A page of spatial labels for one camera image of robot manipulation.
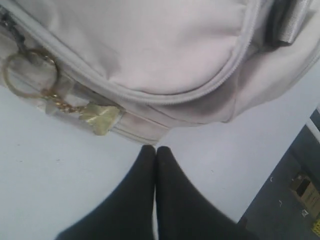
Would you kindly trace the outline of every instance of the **gold key ring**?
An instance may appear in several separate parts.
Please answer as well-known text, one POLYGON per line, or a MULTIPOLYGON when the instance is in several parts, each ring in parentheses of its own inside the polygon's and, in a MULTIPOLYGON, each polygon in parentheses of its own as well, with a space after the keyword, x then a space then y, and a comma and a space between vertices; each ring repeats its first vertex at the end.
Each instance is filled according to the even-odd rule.
MULTIPOLYGON (((58 81, 59 75, 60 75, 59 67, 58 67, 56 61, 52 57, 50 57, 46 51, 41 50, 41 49, 29 49, 26 52, 26 54, 39 56, 39 57, 43 58, 45 61, 51 63, 55 68, 55 83, 58 81)), ((25 93, 23 91, 18 90, 11 83, 10 78, 9 78, 9 66, 10 66, 10 63, 17 58, 25 58, 25 55, 20 52, 14 53, 6 58, 3 66, 2 66, 3 80, 4 80, 5 84, 7 85, 8 89, 11 92, 13 92, 15 95, 22 97, 22 98, 25 98, 25 99, 42 99, 42 98, 46 97, 46 95, 43 94, 43 92, 42 93, 25 93)), ((50 92, 52 92, 54 86, 55 86, 55 84, 53 84, 51 89, 44 89, 43 91, 45 91, 46 93, 50 93, 50 92)))

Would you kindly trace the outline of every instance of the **zipper seam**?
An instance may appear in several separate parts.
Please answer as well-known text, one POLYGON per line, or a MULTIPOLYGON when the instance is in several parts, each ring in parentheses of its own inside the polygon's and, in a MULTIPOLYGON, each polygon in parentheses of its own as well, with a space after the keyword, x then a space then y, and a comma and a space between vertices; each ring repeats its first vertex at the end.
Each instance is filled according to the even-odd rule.
POLYGON ((48 44, 47 41, 44 40, 43 37, 41 37, 41 36, 39 36, 39 34, 35 33, 34 29, 31 29, 30 26, 26 25, 25 22, 20 20, 21 15, 24 15, 25 18, 30 18, 30 19, 32 19, 32 21, 36 22, 36 24, 40 25, 40 23, 37 22, 35 19, 33 19, 31 16, 29 16, 28 13, 24 12, 19 6, 16 6, 14 3, 12 4, 8 0, 6 0, 5 2, 3 2, 1 4, 7 5, 4 7, 9 12, 11 12, 14 20, 17 21, 17 23, 19 25, 21 25, 27 32, 29 32, 29 34, 32 35, 32 37, 34 37, 35 40, 37 40, 40 44, 42 44, 45 48, 47 48, 50 52, 52 52, 52 54, 54 54, 58 58, 62 59, 63 64, 66 64, 72 70, 76 71, 78 74, 84 76, 85 78, 91 79, 92 83, 90 83, 90 81, 79 80, 79 82, 81 84, 83 84, 85 86, 88 86, 89 84, 94 84, 94 86, 88 86, 88 87, 91 89, 97 90, 96 92, 100 93, 103 96, 105 94, 102 93, 102 89, 105 90, 105 92, 107 92, 108 94, 120 96, 123 99, 131 100, 136 103, 144 103, 144 104, 149 104, 149 105, 174 105, 174 104, 181 104, 181 103, 190 102, 192 100, 201 98, 201 97, 213 92, 215 89, 217 89, 219 86, 221 86, 234 73, 234 71, 241 64, 241 62, 242 62, 242 60, 248 50, 248 47, 251 44, 251 39, 254 34, 255 24, 257 21, 259 9, 261 7, 261 0, 251 0, 249 3, 247 3, 247 9, 245 11, 245 16, 243 19, 244 23, 242 25, 241 34, 237 39, 236 45, 238 45, 238 46, 235 47, 235 49, 233 50, 233 52, 236 52, 237 50, 239 52, 237 54, 235 54, 234 59, 230 59, 233 57, 233 56, 231 56, 221 70, 221 72, 222 72, 228 64, 231 65, 230 69, 225 70, 227 72, 226 75, 224 77, 222 77, 218 82, 212 83, 213 79, 211 79, 210 81, 205 83, 203 86, 201 86, 195 90, 191 90, 186 93, 178 93, 178 94, 172 94, 172 95, 156 95, 156 94, 150 94, 150 93, 145 93, 145 92, 139 92, 139 91, 127 89, 123 86, 120 86, 120 85, 117 85, 117 84, 114 84, 111 82, 105 82, 104 83, 105 86, 102 86, 101 81, 98 80, 102 76, 100 74, 98 74, 96 71, 94 71, 92 68, 90 68, 90 66, 85 64, 85 62, 83 60, 81 60, 81 58, 77 54, 75 54, 72 50, 70 50, 67 46, 65 46, 61 41, 59 41, 56 37, 54 37, 54 39, 58 43, 60 43, 60 45, 62 45, 64 48, 67 48, 67 50, 68 50, 67 52, 70 55, 75 55, 75 56, 73 56, 73 58, 76 57, 78 59, 77 61, 70 60, 70 56, 68 56, 67 57, 68 59, 66 60, 66 56, 65 55, 63 56, 60 49, 55 49, 55 47, 51 46, 52 44, 48 44), (20 11, 23 13, 23 14, 19 15, 20 18, 17 17, 17 14, 13 13, 13 12, 17 12, 17 11, 20 11))

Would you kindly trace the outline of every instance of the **backpack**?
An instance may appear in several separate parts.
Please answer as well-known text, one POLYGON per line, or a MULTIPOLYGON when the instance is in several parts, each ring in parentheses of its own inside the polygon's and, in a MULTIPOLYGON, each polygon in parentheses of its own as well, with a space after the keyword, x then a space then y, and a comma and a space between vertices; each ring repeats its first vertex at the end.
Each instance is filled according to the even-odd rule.
POLYGON ((320 0, 0 0, 1 81, 97 135, 155 144, 278 98, 320 57, 320 0))

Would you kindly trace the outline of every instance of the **zipper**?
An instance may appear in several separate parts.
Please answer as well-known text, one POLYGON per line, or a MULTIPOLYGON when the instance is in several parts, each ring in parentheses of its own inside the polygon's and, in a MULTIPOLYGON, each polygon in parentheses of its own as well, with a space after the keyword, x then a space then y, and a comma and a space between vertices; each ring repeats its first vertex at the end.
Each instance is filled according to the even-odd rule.
POLYGON ((210 80, 195 90, 172 95, 154 95, 138 92, 108 81, 106 82, 100 74, 91 69, 74 52, 63 45, 58 39, 54 38, 49 32, 44 30, 38 22, 24 12, 19 6, 15 5, 11 0, 2 0, 1 5, 10 12, 11 18, 39 44, 60 59, 63 64, 69 66, 72 70, 88 79, 78 79, 77 81, 82 85, 87 86, 102 96, 111 94, 125 100, 147 105, 174 105, 190 102, 213 92, 235 72, 245 58, 251 44, 262 2, 262 0, 248 1, 241 36, 239 36, 237 43, 237 50, 234 49, 234 52, 238 51, 238 53, 229 59, 226 66, 224 66, 222 71, 214 78, 218 78, 219 74, 224 74, 224 76, 221 76, 221 79, 218 82, 210 80))

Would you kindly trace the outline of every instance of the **white surface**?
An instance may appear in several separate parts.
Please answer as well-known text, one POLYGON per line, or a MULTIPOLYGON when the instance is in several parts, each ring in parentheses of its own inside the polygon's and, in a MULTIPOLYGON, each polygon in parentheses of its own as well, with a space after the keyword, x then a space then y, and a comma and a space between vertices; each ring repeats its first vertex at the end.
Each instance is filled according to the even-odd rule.
MULTIPOLYGON (((316 109, 319 66, 278 100, 228 124, 174 129, 160 144, 237 221, 316 109)), ((1 240, 52 240, 111 193, 140 150, 51 119, 2 88, 0 109, 1 240)))

